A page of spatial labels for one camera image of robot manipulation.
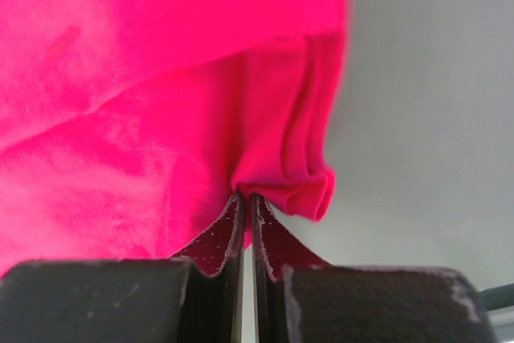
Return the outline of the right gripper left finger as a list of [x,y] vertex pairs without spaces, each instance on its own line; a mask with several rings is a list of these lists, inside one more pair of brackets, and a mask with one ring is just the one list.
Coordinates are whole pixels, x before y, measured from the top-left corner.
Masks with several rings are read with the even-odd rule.
[[238,342],[245,201],[167,259],[29,260],[1,278],[4,342]]

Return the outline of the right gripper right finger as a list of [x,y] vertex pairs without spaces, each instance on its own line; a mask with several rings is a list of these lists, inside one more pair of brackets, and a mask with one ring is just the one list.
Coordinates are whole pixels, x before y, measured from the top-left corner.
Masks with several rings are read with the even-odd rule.
[[251,199],[259,342],[493,342],[477,291],[444,267],[341,267]]

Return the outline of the magenta t shirt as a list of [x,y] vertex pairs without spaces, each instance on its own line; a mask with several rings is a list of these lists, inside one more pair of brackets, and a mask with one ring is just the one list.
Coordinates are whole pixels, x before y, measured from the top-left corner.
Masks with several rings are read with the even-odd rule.
[[164,258],[231,194],[317,221],[349,0],[1,0],[1,269]]

